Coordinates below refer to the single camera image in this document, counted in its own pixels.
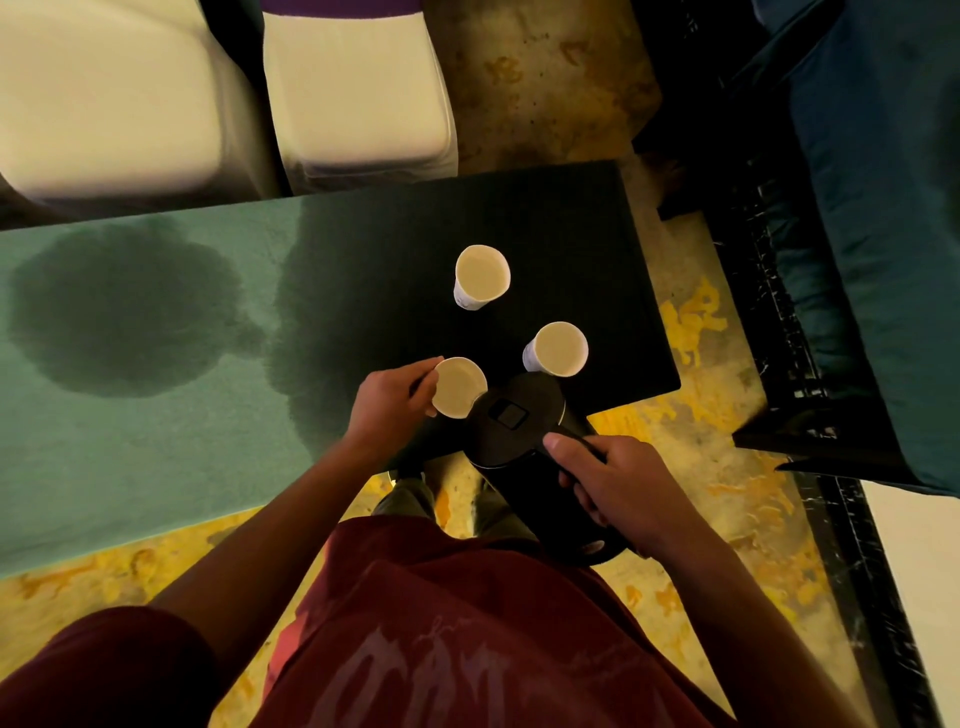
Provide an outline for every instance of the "kettle lid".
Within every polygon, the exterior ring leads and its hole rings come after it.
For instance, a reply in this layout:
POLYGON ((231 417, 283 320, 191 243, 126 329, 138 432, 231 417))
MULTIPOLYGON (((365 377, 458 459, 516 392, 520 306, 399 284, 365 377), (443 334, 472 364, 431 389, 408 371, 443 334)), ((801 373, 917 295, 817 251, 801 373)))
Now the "kettle lid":
POLYGON ((477 400, 467 417, 464 453, 478 468, 500 468, 537 448, 564 417, 560 383, 528 372, 477 400))

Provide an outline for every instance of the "purple chair sash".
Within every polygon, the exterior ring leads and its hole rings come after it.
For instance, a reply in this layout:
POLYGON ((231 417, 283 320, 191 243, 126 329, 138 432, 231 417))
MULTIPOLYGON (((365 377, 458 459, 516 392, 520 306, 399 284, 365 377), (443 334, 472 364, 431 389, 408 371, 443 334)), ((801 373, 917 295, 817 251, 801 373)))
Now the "purple chair sash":
POLYGON ((377 18, 420 12, 420 0, 260 0, 263 12, 300 17, 377 18))

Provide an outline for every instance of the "hand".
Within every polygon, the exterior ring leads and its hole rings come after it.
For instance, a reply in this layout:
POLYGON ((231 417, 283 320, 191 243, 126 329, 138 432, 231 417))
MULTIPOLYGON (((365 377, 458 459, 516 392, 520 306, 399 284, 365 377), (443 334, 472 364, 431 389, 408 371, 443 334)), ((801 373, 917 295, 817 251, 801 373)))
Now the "hand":
POLYGON ((431 403, 444 358, 437 356, 399 369, 373 372, 357 391, 344 443, 366 453, 378 468, 410 442, 424 417, 436 417, 431 403))
POLYGON ((652 445, 633 437, 586 438, 607 457, 600 462, 576 440, 547 434, 543 444, 559 465, 560 484, 573 486, 594 521, 612 524, 641 556, 661 563, 688 546, 718 538, 666 469, 652 445))

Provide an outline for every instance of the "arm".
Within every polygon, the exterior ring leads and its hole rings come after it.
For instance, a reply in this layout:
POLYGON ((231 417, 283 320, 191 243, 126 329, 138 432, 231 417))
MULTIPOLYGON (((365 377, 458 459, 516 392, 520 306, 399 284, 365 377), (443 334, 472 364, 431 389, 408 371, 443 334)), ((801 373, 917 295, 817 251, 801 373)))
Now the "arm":
POLYGON ((364 483, 409 442, 424 416, 436 414, 430 402, 440 361, 368 376, 344 439, 151 602, 206 640, 223 692, 267 639, 364 483))
POLYGON ((740 559, 697 513, 657 451, 631 437, 577 442, 547 435, 554 459, 594 519, 612 523, 669 573, 733 712, 744 726, 862 728, 844 696, 763 594, 740 559))

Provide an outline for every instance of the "forearm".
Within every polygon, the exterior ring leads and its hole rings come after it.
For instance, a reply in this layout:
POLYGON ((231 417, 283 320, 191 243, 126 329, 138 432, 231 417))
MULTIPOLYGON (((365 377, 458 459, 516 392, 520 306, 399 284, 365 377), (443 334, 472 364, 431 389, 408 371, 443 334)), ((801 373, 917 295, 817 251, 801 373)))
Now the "forearm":
POLYGON ((266 640, 376 467, 361 449, 338 444, 151 602, 200 632, 224 690, 266 640))
POLYGON ((739 722, 862 728, 847 699, 715 534, 664 559, 739 722))

